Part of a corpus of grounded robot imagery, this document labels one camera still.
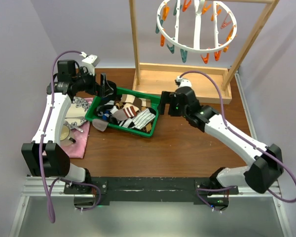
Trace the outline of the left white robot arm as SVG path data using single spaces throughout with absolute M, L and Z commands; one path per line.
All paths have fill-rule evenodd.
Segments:
M 30 143 L 24 143 L 21 153 L 31 175 L 64 177 L 75 181 L 79 193 L 92 192 L 92 180 L 87 169 L 77 167 L 70 162 L 69 156 L 61 148 L 60 137 L 65 116 L 73 98 L 80 91 L 101 98 L 114 98 L 116 85 L 101 74 L 100 83 L 96 83 L 95 66 L 99 58 L 89 55 L 79 66 L 75 60 L 57 62 L 58 72 L 46 89 L 46 107 L 39 128 Z

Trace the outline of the wooden hanger rack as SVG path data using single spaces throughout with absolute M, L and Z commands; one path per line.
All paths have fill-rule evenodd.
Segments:
M 189 70 L 202 71 L 211 76 L 214 82 L 218 85 L 219 92 L 222 94 L 222 100 L 225 104 L 229 104 L 232 100 L 230 82 L 237 73 L 241 63 L 245 59 L 249 50 L 256 41 L 262 28 L 266 24 L 273 10 L 278 4 L 276 0 L 264 0 L 262 3 L 265 5 L 261 15 L 257 22 L 253 26 L 247 40 L 245 41 L 238 56 L 233 62 L 230 69 L 217 68 L 217 67 L 197 67 L 171 65 L 171 64 L 156 64 L 156 63 L 142 63 L 139 59 L 139 48 L 137 38 L 137 26 L 136 26 L 136 8 L 135 1 L 129 1 L 131 29 L 133 38 L 133 48 L 135 57 L 135 76 L 132 89 L 134 91 L 160 95 L 164 90 L 173 90 L 175 88 L 174 79 L 175 76 Z

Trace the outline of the green plastic bin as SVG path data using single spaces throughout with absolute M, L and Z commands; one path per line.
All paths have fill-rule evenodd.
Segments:
M 108 124 L 107 128 L 111 127 L 117 130 L 129 132 L 129 133 L 140 135 L 147 138 L 153 135 L 153 131 L 155 129 L 156 122 L 159 115 L 157 107 L 160 103 L 160 97 L 125 89 L 122 87 L 117 87 L 117 93 L 115 98 L 102 98 L 100 96 L 94 97 L 93 102 L 90 105 L 90 108 L 85 115 L 85 119 L 90 122 L 92 122 L 93 119 L 101 119 L 97 115 L 95 115 L 95 110 L 101 101 L 109 101 L 109 100 L 114 100 L 115 106 L 116 106 L 116 109 L 111 110 L 111 112 L 114 112 L 117 109 L 121 109 L 126 103 L 131 103 L 140 109 L 139 112 L 145 110 L 146 108 L 153 108 L 156 111 L 156 117 L 153 121 L 148 123 L 146 127 L 144 127 L 141 130 L 129 129 L 129 128 L 121 127 L 118 124 L 115 125 L 110 123 Z

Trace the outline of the white round clip hanger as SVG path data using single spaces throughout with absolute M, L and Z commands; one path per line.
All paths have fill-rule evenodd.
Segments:
M 180 16 L 181 13 L 186 12 L 191 4 L 194 5 L 195 17 L 193 45 L 187 46 L 179 42 Z M 211 21 L 213 22 L 214 46 L 201 48 L 202 17 L 210 9 L 213 10 Z M 230 8 L 222 1 L 214 0 L 208 4 L 205 0 L 185 0 L 184 2 L 177 0 L 173 7 L 173 16 L 175 17 L 173 36 L 169 35 L 163 27 L 169 12 L 170 6 L 168 1 L 162 1 L 156 13 L 155 33 L 160 34 L 161 47 L 166 46 L 172 54 L 175 53 L 176 48 L 180 50 L 183 63 L 187 61 L 187 54 L 189 52 L 200 54 L 204 64 L 208 63 L 211 53 L 214 54 L 214 59 L 219 61 L 221 53 L 228 51 L 229 45 L 237 36 L 236 18 Z

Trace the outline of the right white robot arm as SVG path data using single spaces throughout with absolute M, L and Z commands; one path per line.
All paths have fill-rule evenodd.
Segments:
M 220 140 L 246 163 L 243 167 L 222 167 L 214 172 L 210 177 L 213 193 L 221 194 L 229 186 L 248 186 L 263 194 L 283 173 L 279 165 L 283 160 L 282 152 L 277 145 L 267 146 L 224 122 L 217 110 L 200 105 L 190 87 L 181 87 L 175 92 L 163 91 L 158 105 L 161 115 L 166 104 L 169 104 L 169 115 L 184 117 L 191 126 Z

